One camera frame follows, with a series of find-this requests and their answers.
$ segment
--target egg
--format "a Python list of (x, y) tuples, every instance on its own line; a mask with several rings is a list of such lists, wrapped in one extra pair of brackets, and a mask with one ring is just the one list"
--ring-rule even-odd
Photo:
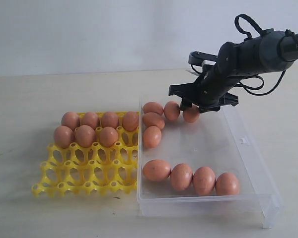
[(157, 126), (155, 125), (149, 126), (144, 131), (144, 135), (143, 135), (144, 145), (147, 148), (154, 148), (160, 143), (161, 137), (162, 137), (161, 130)]
[(180, 115), (180, 106), (175, 101), (170, 101), (164, 106), (164, 116), (169, 121), (175, 121)]
[(163, 106), (157, 102), (149, 102), (143, 106), (144, 114), (146, 113), (157, 113), (160, 116), (163, 115)]
[(61, 119), (61, 125), (69, 127), (71, 130), (80, 126), (79, 115), (75, 112), (67, 112), (63, 115)]
[(193, 175), (192, 185), (198, 195), (208, 195), (215, 186), (215, 173), (210, 167), (198, 168)]
[(144, 176), (150, 181), (166, 180), (171, 174), (171, 165), (165, 160), (151, 160), (143, 167)]
[(136, 112), (127, 112), (122, 119), (123, 128), (126, 131), (134, 131), (139, 125), (139, 115)]
[(186, 122), (194, 123), (200, 116), (199, 108), (195, 105), (192, 105), (192, 107), (183, 111), (182, 116)]
[(63, 149), (68, 148), (71, 143), (75, 142), (74, 132), (67, 126), (58, 126), (53, 133), (55, 144)]
[(96, 141), (96, 132), (89, 125), (81, 125), (75, 130), (75, 137), (81, 147), (87, 148)]
[(160, 130), (162, 130), (165, 126), (165, 122), (162, 116), (157, 113), (146, 113), (143, 116), (143, 122), (145, 126), (149, 127), (155, 125)]
[(192, 169), (188, 164), (178, 164), (171, 171), (171, 186), (176, 191), (187, 189), (192, 182)]
[(87, 112), (81, 119), (82, 125), (89, 125), (91, 128), (96, 129), (100, 126), (99, 116), (94, 112)]
[(217, 195), (237, 195), (239, 194), (240, 184), (235, 174), (226, 172), (221, 174), (215, 185)]
[(118, 132), (107, 126), (101, 130), (99, 133), (99, 142), (105, 147), (111, 147), (118, 141)]
[(117, 128), (119, 126), (119, 117), (114, 112), (105, 112), (101, 117), (101, 125), (102, 127), (112, 127)]

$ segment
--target yellow plastic tray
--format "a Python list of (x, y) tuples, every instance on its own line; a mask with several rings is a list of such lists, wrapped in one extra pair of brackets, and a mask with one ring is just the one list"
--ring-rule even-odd
[[(107, 191), (123, 190), (126, 194), (137, 188), (138, 127), (125, 131), (122, 117), (126, 112), (116, 112), (119, 140), (112, 147), (103, 147), (95, 142), (89, 148), (72, 143), (62, 149), (55, 143), (48, 145), (48, 159), (41, 163), (42, 177), (32, 186), (32, 193), (38, 196), (47, 193), (50, 197), (57, 192), (64, 196), (66, 191), (74, 194), (82, 190), (90, 194), (93, 190), (104, 195)], [(96, 129), (98, 134), (102, 127)]]

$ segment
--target egg tray cup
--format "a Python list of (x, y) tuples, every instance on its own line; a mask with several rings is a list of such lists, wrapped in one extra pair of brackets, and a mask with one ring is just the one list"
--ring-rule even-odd
[[(96, 113), (100, 118), (104, 114)], [(94, 142), (88, 148), (77, 143), (72, 143), (65, 149), (55, 143), (47, 146), (48, 159), (40, 165), (41, 180), (32, 186), (35, 197), (41, 193), (53, 197), (55, 192), (64, 196), (67, 191), (74, 194), (85, 191), (90, 194), (93, 190), (100, 195), (118, 190), (129, 194), (137, 189), (139, 128), (134, 131), (124, 130), (122, 117), (127, 112), (115, 113), (119, 116), (119, 126), (116, 128), (119, 139), (111, 147), (104, 147), (99, 142)], [(97, 136), (101, 130), (102, 127), (96, 128)], [(57, 153), (61, 155), (61, 161), (56, 158)]]

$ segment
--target robotic arm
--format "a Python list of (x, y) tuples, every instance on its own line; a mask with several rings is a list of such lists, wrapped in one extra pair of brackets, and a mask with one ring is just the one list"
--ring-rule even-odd
[[(248, 21), (260, 34), (253, 38), (250, 32), (244, 31), (239, 25), (239, 19)], [(291, 30), (262, 30), (257, 23), (245, 14), (235, 18), (235, 26), (247, 38), (242, 43), (226, 42), (217, 56), (202, 52), (191, 52), (189, 64), (202, 67), (202, 72), (193, 83), (170, 85), (169, 96), (182, 98), (181, 110), (195, 104), (200, 113), (219, 111), (221, 106), (238, 104), (238, 97), (228, 93), (233, 87), (242, 87), (255, 96), (264, 96), (274, 91), (281, 82), (286, 70), (298, 60), (298, 34)], [(266, 93), (254, 93), (264, 86), (264, 80), (259, 74), (282, 72), (277, 84)], [(259, 78), (262, 85), (250, 87), (241, 82), (248, 78)]]

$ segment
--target white wall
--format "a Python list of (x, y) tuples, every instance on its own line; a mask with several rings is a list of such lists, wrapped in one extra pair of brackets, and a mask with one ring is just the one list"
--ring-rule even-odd
[(240, 13), (298, 32), (298, 0), (0, 0), (0, 76), (185, 68)]

